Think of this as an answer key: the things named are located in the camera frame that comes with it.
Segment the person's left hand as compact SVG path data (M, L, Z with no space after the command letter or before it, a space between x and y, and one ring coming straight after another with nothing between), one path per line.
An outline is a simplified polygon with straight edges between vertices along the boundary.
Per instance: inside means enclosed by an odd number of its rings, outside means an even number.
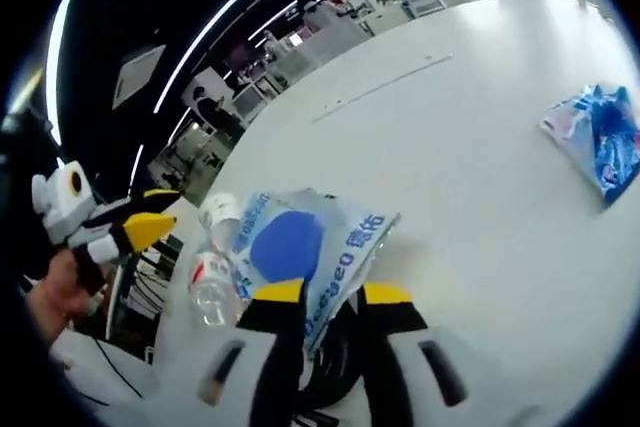
M78 265L70 249L57 252L47 275L24 296L29 314L47 346L53 344L68 323L89 316L98 308L108 310L113 287L113 265L100 266L106 283L102 293L89 294L78 283Z

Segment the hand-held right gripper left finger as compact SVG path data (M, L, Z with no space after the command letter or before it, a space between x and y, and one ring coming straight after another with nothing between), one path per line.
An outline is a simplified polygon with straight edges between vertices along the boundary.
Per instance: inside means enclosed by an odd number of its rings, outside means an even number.
M258 289L240 320L184 350L202 426L288 426L303 371L306 282Z

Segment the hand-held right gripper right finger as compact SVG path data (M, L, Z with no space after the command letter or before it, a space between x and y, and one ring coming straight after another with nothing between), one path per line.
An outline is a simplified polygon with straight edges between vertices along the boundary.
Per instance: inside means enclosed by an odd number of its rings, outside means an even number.
M430 328L404 289L365 283L353 332L372 426L501 424L501 394L484 362Z

